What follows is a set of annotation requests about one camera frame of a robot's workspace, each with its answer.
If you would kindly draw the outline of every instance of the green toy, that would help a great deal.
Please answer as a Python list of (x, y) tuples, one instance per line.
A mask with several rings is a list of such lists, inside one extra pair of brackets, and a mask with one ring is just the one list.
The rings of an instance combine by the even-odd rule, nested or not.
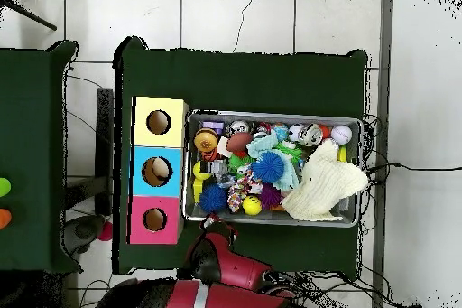
[(230, 173), (236, 176), (237, 179), (243, 178), (244, 175), (237, 172), (237, 169), (241, 166), (246, 166), (247, 164), (255, 162), (256, 159), (251, 158), (246, 155), (244, 158), (240, 158), (237, 155), (233, 154), (229, 157), (227, 168)]
[(294, 165), (298, 164), (299, 159), (301, 158), (301, 155), (303, 154), (303, 150), (301, 150), (299, 147), (295, 147), (293, 149), (290, 149), (289, 147), (286, 147), (280, 142), (277, 144), (275, 149), (281, 150), (283, 153), (287, 155), (291, 155), (291, 162)]
[(11, 183), (6, 178), (0, 178), (0, 197), (5, 196), (11, 190)]

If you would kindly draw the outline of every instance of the shape sorter box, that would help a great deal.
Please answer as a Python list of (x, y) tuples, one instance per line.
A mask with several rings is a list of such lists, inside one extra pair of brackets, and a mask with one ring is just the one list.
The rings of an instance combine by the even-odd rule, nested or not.
[[(188, 105), (181, 99), (136, 97), (132, 107), (127, 243), (176, 244), (183, 226), (180, 196)], [(168, 175), (157, 176), (158, 162)], [(156, 221), (149, 221), (154, 214)]]
[[(182, 99), (133, 97), (134, 143), (137, 146), (182, 148), (188, 105)], [(156, 125), (166, 122), (166, 127)]]

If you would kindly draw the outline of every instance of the blue spiky ball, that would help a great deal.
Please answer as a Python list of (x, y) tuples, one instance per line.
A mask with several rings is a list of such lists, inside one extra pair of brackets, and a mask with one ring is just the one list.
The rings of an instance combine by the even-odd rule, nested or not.
[(278, 154), (265, 152), (257, 162), (252, 163), (252, 171), (255, 179), (273, 183), (284, 174), (284, 162)]
[(216, 183), (206, 187), (199, 195), (199, 206), (206, 213), (220, 211), (226, 207), (226, 191)]

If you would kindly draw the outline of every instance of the pink box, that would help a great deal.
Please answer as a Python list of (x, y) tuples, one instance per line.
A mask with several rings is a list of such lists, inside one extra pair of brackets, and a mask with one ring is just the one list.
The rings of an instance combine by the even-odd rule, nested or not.
[[(143, 216), (149, 209), (163, 211), (166, 220), (162, 229), (152, 231), (144, 225)], [(128, 216), (128, 220), (131, 226), (129, 244), (176, 245), (183, 227), (183, 218), (180, 214), (180, 198), (134, 195), (132, 213), (131, 216)]]

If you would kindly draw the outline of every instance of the blue box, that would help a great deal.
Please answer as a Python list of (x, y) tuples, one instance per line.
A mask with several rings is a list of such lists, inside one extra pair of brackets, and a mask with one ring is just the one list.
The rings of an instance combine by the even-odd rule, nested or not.
[[(165, 147), (134, 147), (134, 195), (159, 196), (159, 197), (180, 197), (182, 170), (182, 149)], [(163, 185), (153, 187), (146, 183), (143, 178), (142, 169), (144, 163), (153, 157), (166, 159), (172, 169), (171, 178)]]

